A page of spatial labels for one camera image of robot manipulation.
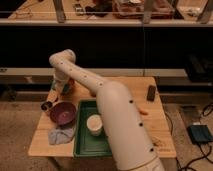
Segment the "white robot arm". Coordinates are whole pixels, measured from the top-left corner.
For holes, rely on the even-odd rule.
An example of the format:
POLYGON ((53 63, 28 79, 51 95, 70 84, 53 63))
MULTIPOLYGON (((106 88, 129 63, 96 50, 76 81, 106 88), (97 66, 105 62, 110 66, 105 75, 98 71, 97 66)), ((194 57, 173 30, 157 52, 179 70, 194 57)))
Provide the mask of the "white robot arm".
POLYGON ((96 96, 96 104, 119 171, 165 171, 130 90, 75 64, 76 55, 64 50, 50 56, 56 85, 62 90, 70 78, 96 96))

